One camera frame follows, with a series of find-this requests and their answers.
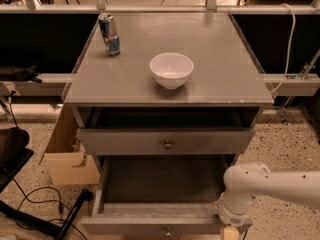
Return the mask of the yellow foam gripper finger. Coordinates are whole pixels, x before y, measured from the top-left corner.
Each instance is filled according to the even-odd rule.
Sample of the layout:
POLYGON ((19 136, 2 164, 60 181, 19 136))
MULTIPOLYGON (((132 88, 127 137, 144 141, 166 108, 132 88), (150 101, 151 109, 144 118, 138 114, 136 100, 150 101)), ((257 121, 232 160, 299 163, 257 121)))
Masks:
POLYGON ((223 240, 238 240, 240 233, 237 228, 227 226, 223 229, 223 240))

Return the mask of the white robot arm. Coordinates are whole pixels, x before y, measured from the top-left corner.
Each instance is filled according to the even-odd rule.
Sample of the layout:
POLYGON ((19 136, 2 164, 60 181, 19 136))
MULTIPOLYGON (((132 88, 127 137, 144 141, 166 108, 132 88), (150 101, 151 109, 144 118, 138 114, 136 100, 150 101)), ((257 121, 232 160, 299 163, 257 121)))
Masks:
POLYGON ((238 240, 250 207, 268 196, 312 209, 320 208, 320 172, 271 172, 260 162, 229 167, 223 176, 224 192, 214 202, 224 226, 221 240, 238 240))

